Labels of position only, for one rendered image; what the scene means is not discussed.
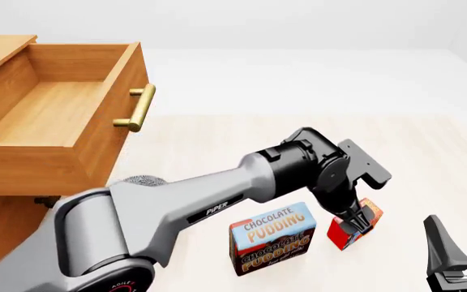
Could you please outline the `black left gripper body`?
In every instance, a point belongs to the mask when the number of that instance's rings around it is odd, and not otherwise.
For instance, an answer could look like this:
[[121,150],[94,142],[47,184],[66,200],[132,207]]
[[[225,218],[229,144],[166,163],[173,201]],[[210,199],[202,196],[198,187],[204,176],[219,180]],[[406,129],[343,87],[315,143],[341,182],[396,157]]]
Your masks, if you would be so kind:
[[351,182],[343,182],[330,191],[316,187],[312,194],[322,208],[342,220],[364,218],[362,207],[358,203],[356,189]]

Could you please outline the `grey speckled round object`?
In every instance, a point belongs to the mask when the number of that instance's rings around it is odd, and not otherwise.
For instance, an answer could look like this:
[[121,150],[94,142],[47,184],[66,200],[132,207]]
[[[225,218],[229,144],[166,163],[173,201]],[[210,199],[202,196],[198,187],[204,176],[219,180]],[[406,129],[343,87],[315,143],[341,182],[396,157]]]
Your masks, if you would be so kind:
[[154,177],[151,175],[144,175],[144,174],[125,178],[123,179],[123,182],[138,184],[138,185],[146,186],[146,187],[158,187],[158,186],[168,184],[162,178]]

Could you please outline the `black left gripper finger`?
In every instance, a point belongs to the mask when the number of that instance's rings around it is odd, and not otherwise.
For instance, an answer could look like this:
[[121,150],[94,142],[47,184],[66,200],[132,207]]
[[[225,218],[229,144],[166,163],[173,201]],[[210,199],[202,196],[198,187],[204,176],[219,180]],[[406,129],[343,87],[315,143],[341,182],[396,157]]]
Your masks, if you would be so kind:
[[338,218],[341,219],[339,226],[347,234],[365,235],[371,231],[371,209],[361,208],[357,212],[349,210],[341,213]]

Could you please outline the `red butter box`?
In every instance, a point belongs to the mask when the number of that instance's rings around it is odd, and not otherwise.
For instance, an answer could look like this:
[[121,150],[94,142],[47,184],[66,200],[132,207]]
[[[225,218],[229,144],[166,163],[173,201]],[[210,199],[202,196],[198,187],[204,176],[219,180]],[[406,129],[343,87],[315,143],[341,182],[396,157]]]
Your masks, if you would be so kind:
[[[379,219],[383,216],[383,211],[370,199],[361,199],[359,203],[372,228],[375,228]],[[363,235],[349,223],[345,223],[340,218],[334,217],[328,228],[327,236],[332,240],[334,245],[343,251],[349,245],[358,241]]]

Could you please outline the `chocolate pudding box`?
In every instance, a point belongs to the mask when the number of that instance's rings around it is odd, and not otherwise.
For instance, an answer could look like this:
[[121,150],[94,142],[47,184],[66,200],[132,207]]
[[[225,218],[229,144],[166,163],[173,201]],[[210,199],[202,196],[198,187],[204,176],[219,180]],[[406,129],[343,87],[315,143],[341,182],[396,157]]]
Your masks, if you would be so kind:
[[238,276],[305,254],[316,220],[299,202],[229,226],[229,257]]

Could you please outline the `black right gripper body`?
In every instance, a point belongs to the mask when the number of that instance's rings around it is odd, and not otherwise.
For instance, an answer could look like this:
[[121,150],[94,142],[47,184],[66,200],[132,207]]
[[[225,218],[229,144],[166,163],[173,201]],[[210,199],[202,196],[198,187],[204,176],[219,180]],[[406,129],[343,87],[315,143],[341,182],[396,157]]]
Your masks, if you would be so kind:
[[467,274],[462,271],[427,269],[426,281],[431,292],[467,292]]

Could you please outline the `open wooden drawer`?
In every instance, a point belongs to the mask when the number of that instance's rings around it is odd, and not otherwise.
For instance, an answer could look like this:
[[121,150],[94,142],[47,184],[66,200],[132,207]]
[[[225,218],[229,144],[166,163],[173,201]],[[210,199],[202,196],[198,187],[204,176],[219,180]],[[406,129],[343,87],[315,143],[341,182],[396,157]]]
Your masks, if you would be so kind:
[[0,196],[103,187],[148,75],[139,43],[31,44],[0,66]]

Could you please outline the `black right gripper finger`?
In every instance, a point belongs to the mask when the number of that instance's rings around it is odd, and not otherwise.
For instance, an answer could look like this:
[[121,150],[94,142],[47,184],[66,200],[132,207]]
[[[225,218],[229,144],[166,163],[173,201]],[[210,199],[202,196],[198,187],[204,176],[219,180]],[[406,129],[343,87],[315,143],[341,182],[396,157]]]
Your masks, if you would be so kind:
[[464,272],[467,255],[452,240],[438,216],[428,216],[423,225],[428,247],[426,274]]

